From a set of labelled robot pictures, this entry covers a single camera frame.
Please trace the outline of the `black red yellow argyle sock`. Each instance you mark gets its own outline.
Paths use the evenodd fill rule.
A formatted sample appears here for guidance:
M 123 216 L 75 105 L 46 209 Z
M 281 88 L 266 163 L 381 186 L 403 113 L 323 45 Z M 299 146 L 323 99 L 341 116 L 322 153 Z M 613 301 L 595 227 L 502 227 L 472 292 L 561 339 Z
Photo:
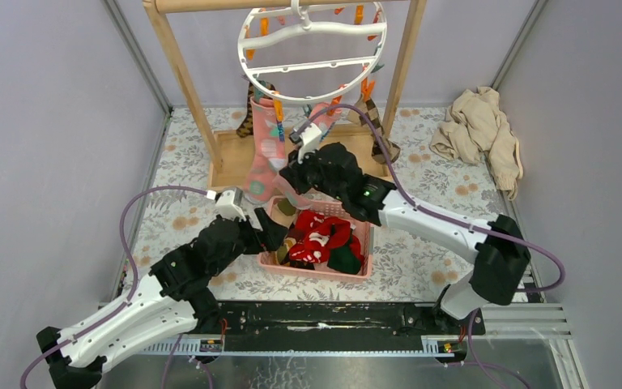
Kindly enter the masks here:
M 285 266 L 285 267 L 303 269 L 303 270 L 310 270 L 310 271 L 315 270 L 313 263 L 300 261 L 300 260 L 292 260 L 290 258 L 284 258 L 280 265 Z

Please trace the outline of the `plain red sock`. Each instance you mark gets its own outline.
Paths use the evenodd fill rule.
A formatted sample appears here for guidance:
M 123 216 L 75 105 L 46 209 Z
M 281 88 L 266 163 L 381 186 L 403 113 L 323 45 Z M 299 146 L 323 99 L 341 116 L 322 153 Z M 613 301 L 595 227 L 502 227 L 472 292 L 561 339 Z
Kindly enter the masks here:
M 359 262 L 360 267 L 364 266 L 365 256 L 363 252 L 363 246 L 361 240 L 356 236 L 351 236 L 351 242 L 349 243 L 349 247 L 351 253 L 355 256 L 356 260 Z

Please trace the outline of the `red sock white fluffy cuff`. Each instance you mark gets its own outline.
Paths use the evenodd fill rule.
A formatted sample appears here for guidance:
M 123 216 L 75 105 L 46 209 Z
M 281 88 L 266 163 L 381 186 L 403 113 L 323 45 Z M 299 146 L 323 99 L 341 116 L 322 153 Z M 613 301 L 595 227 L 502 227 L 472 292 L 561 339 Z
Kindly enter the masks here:
M 303 233 L 303 237 L 298 242 L 319 240 L 325 243 L 329 250 L 343 246 L 353 233 L 348 220 L 310 210 L 304 210 L 298 215 L 295 228 Z

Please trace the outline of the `red white patterned sock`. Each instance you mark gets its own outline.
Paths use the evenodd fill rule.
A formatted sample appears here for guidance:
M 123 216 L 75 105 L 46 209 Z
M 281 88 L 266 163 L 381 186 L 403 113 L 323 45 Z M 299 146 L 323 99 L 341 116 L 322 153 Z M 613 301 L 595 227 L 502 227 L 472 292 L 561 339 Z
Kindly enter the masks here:
M 325 263 L 330 259 L 330 250 L 319 240 L 304 240 L 292 246 L 288 256 L 291 261 Z

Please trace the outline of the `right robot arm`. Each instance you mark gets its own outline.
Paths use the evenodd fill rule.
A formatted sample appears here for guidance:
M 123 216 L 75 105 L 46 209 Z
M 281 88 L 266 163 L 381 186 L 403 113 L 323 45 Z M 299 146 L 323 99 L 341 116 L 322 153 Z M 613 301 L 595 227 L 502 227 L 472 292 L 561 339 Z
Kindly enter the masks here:
M 472 219 L 418 200 L 395 183 L 364 173 L 341 143 L 303 157 L 292 152 L 279 174 L 299 195 L 317 190 L 338 200 L 356 220 L 422 237 L 472 264 L 471 272 L 438 297 L 432 323 L 439 332 L 455 332 L 484 305 L 510 305 L 530 262 L 514 219 Z

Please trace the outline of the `dark green sock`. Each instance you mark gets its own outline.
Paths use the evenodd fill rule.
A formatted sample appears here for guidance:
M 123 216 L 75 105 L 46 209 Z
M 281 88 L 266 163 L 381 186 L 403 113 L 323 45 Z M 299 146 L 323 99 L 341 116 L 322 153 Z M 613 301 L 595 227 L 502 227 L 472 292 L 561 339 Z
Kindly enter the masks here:
M 330 251 L 328 268 L 344 274 L 358 275 L 364 265 L 360 240 L 351 236 L 343 245 Z

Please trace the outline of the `brown beige argyle sock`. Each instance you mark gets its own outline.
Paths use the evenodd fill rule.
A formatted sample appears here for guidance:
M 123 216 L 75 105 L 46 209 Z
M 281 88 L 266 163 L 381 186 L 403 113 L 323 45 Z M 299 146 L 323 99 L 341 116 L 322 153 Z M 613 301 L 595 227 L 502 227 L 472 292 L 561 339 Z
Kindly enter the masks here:
M 246 113 L 241 124 L 236 129 L 236 134 L 240 138 L 246 138 L 253 134 L 253 106 L 252 103 L 260 103 L 263 100 L 264 103 L 272 103 L 273 100 L 256 88 L 253 83 L 248 83 L 247 99 L 246 99 Z

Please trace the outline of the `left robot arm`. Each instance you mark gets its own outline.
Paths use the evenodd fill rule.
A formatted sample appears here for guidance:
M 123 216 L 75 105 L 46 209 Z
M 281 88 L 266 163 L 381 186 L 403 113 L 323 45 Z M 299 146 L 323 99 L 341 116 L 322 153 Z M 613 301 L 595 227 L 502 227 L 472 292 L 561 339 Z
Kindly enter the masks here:
M 166 338 L 221 334 L 223 317 L 208 288 L 242 255 L 277 250 L 288 228 L 266 211 L 234 220 L 217 216 L 192 241 L 168 252 L 129 292 L 73 326 L 37 336 L 56 388 L 92 388 L 120 361 Z

